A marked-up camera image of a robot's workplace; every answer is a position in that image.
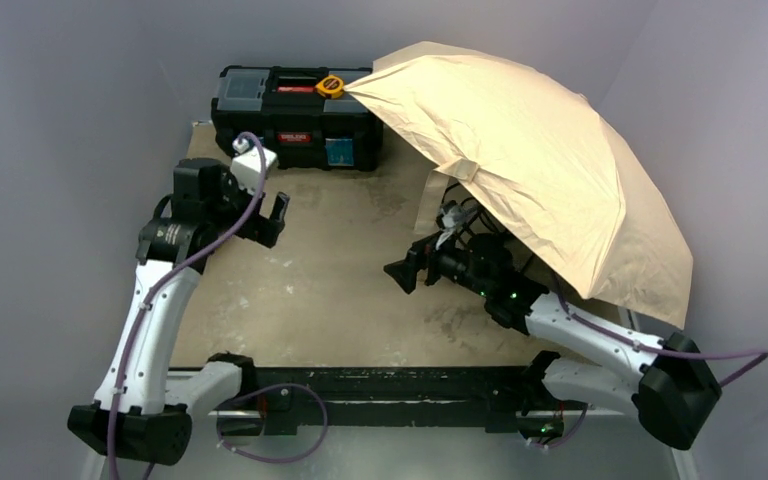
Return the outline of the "beige folding umbrella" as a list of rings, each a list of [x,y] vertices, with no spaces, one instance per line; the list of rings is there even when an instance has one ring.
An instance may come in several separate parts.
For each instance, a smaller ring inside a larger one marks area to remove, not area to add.
[[[684,326],[690,248],[585,96],[530,66],[429,41],[379,58],[345,90],[433,162],[417,232],[458,180],[580,297]]]

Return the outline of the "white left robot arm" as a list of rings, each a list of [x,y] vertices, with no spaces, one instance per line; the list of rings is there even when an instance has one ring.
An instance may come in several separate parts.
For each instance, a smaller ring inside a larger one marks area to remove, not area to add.
[[[220,353],[177,387],[167,385],[180,324],[209,255],[232,237],[272,248],[284,229],[289,197],[261,214],[274,154],[250,151],[225,164],[188,158],[173,170],[138,235],[135,285],[113,360],[93,400],[72,407],[67,428],[96,453],[171,466],[185,453],[193,422],[255,388],[244,355]]]

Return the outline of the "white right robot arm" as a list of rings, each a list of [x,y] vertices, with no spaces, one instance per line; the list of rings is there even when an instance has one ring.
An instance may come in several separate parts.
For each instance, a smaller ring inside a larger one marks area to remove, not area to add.
[[[584,357],[550,361],[539,375],[545,390],[559,401],[632,416],[673,449],[690,449],[722,396],[720,382],[690,337],[642,333],[569,304],[560,292],[517,269],[495,235],[479,234],[461,247],[444,233],[433,234],[383,270],[407,294],[420,275],[427,286],[447,279],[480,296],[500,326]]]

